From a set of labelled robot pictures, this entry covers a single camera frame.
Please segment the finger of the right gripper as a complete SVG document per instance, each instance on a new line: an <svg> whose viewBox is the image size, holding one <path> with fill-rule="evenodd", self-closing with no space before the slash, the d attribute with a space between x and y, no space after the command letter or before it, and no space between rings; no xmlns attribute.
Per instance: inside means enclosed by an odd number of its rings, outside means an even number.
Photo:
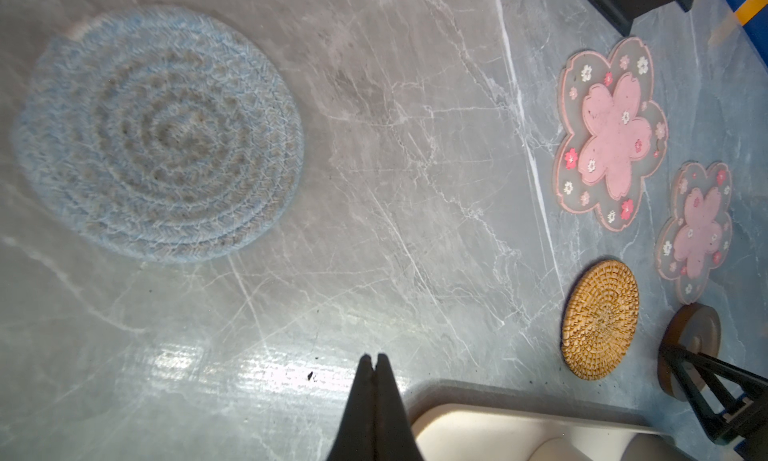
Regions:
<svg viewBox="0 0 768 461"><path fill-rule="evenodd" d="M719 377L708 369L707 356L692 353L679 345L669 344L663 344L659 354L680 385L685 399L709 440L713 443L728 443L728 426L723 414L729 408L729 391ZM696 373L703 381L704 386L714 393L723 410L720 412L713 410L694 381L693 373Z"/></svg>
<svg viewBox="0 0 768 461"><path fill-rule="evenodd" d="M737 400L722 383L722 379L737 384L751 401L757 401L767 394L767 379L764 377L706 354L684 351L683 355L719 401Z"/></svg>

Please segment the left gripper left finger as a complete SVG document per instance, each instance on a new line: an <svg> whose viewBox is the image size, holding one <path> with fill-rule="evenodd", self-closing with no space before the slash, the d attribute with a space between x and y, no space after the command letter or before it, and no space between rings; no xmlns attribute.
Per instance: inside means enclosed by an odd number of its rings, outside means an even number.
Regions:
<svg viewBox="0 0 768 461"><path fill-rule="evenodd" d="M328 460L374 460L376 372L371 357L361 357Z"/></svg>

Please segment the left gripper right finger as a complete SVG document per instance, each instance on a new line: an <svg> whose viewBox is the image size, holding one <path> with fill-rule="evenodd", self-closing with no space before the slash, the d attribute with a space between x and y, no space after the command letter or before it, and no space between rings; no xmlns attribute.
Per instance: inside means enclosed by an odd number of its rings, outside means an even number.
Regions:
<svg viewBox="0 0 768 461"><path fill-rule="evenodd" d="M375 459L422 461L391 363L383 353L377 356L375 377Z"/></svg>

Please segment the brown wooden round coaster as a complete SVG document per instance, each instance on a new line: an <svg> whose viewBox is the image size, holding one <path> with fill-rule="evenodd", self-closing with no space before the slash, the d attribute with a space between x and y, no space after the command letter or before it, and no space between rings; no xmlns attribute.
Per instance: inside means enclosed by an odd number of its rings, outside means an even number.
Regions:
<svg viewBox="0 0 768 461"><path fill-rule="evenodd" d="M664 332L660 347L679 345L692 353L717 357L721 335L721 322L716 310L696 302L684 305L676 312ZM686 401L680 383L661 353L657 357L657 376L661 389L668 396Z"/></svg>

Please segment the tan rattan round coaster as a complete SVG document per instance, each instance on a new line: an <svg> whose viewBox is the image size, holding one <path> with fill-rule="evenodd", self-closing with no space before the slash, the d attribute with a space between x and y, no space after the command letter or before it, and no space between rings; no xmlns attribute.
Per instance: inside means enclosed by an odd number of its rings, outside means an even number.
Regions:
<svg viewBox="0 0 768 461"><path fill-rule="evenodd" d="M621 261L600 261L581 276L562 324L561 352L573 374L595 381L619 366L637 329L639 304L637 281Z"/></svg>

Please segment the pink flower coaster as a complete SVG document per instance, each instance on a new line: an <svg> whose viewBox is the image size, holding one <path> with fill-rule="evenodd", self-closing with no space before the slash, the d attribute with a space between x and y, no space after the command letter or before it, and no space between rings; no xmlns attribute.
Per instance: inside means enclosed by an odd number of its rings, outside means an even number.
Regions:
<svg viewBox="0 0 768 461"><path fill-rule="evenodd" d="M668 147L666 115L653 91L651 52L638 37L608 55L584 50L566 61L558 87L564 137L552 172L564 210L594 213L612 232L632 223L645 181Z"/></svg>
<svg viewBox="0 0 768 461"><path fill-rule="evenodd" d="M708 167L686 162L673 178L671 215L657 238L655 264L684 305L700 298L711 272L726 260L733 238L732 194L732 173L721 161Z"/></svg>

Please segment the blue woven round coaster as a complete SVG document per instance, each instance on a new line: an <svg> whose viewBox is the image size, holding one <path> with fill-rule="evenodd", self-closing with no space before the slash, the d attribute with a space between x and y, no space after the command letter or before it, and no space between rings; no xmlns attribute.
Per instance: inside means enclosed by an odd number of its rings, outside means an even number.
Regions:
<svg viewBox="0 0 768 461"><path fill-rule="evenodd" d="M174 5L108 11L54 37L10 140L68 228L167 263L225 256L268 231L295 195L305 147L267 55Z"/></svg>

